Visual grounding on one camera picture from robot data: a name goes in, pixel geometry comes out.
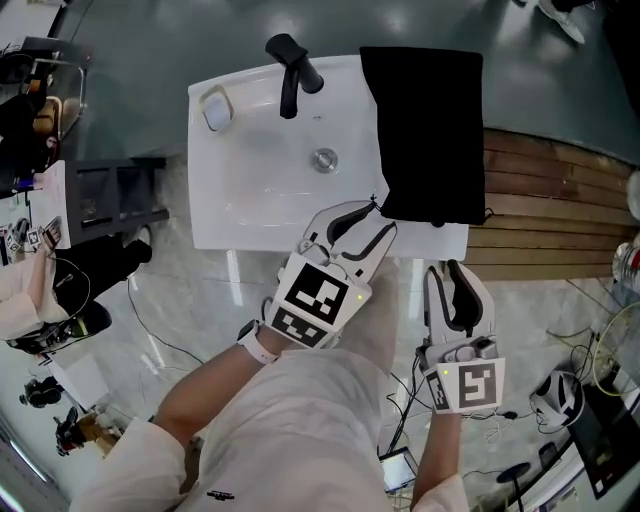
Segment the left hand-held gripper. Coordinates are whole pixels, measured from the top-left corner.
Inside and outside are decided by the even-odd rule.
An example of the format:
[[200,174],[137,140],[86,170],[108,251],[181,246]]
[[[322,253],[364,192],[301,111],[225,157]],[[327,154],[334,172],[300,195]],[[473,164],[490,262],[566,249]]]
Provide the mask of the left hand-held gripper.
[[286,265],[265,325],[308,349],[327,345],[369,302],[369,281],[397,235],[391,222],[358,254],[333,254],[334,246],[374,209],[371,200],[348,201],[318,212]]

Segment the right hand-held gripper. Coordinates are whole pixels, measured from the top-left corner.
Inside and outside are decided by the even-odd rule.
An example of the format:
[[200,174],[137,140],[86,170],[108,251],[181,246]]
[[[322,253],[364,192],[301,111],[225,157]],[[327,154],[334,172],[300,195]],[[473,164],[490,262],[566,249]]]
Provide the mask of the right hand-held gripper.
[[[425,273],[425,325],[431,343],[425,339],[417,348],[419,369],[436,413],[496,408],[502,403],[505,358],[499,356],[494,339],[478,337],[494,331],[493,299],[465,265],[448,260],[447,268],[454,285],[453,316],[436,267],[429,266]],[[464,339],[465,335],[478,338]]]

